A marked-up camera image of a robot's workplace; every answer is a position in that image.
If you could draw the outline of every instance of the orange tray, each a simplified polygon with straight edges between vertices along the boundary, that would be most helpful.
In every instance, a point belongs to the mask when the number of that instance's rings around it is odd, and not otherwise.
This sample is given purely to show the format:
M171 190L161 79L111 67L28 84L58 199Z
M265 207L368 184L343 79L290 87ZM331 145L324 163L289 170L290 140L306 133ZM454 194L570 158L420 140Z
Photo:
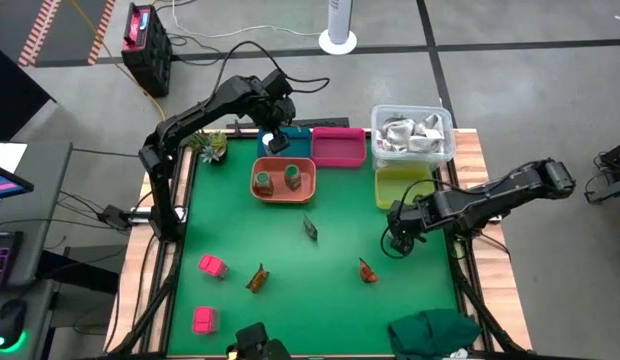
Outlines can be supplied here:
M301 186L292 191L286 185L284 171L288 165L297 165L301 172ZM267 171L272 179L274 191L270 196L262 196L254 190L254 176ZM252 166L250 191L257 199L267 203L303 204L310 201L317 187L317 167L307 158L263 157Z

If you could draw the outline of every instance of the pink cube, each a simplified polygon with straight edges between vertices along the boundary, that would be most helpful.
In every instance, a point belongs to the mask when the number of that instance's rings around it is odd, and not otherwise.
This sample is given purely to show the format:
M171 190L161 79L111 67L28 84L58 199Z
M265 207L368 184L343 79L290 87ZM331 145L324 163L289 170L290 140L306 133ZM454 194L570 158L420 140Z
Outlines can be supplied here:
M199 269L210 276L214 276L220 279L226 277L228 267L220 259L212 256L205 255L199 263Z
M194 311L192 332L195 334L208 335L217 331L219 317L217 312L207 306L198 307Z

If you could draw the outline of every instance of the white cord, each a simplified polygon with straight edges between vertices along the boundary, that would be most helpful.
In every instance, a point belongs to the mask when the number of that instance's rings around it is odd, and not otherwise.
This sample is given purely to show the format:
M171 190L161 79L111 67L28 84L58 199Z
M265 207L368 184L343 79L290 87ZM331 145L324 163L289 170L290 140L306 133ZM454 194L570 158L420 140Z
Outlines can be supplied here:
M175 0L172 0L172 17L174 18L174 24L177 26L178 29L180 29L181 31L190 34L190 35L198 35L198 36L203 36L205 38L208 39L216 39L216 38L222 38L222 37L227 37L227 36L233 36L233 35L237 35L239 33L242 33L244 31L251 31L251 30L258 30L258 29L273 29L273 30L281 30L281 31L286 31L295 35L299 35L299 36L319 36L321 35L321 33L302 33L302 32L298 32L298 31L294 31L294 30L290 30L290 29L286 29L286 28L282 28L282 27L278 27L278 26L274 26L274 25L257 25L257 26L250 26L241 30L237 30L237 31L233 31L227 34L215 34L215 35L208 35L208 34L204 34L204 33L198 33L198 32L194 32L194 31L190 31L186 28L184 28L183 26L179 25L179 20L177 20L177 15L174 11L175 9Z

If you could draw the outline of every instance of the potted plant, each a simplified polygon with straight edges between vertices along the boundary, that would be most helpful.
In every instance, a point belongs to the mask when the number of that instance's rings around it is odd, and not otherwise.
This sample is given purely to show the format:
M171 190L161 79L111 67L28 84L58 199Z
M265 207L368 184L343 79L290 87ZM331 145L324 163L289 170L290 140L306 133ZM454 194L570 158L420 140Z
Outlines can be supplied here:
M221 131L192 134L188 139L188 145L207 163L221 164L228 156L228 139Z

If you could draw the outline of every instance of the yellow container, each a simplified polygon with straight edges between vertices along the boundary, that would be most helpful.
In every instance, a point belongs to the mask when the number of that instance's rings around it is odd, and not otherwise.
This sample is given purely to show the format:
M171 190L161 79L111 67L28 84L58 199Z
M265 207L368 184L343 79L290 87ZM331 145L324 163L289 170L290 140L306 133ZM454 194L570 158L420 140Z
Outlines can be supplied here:
M401 200L403 193L413 183L432 179L432 173L428 166L420 167L385 167L374 173L374 195L377 207L390 209L392 202ZM416 195L427 195L434 191L434 183L424 182L415 185L408 192L405 203L411 204Z

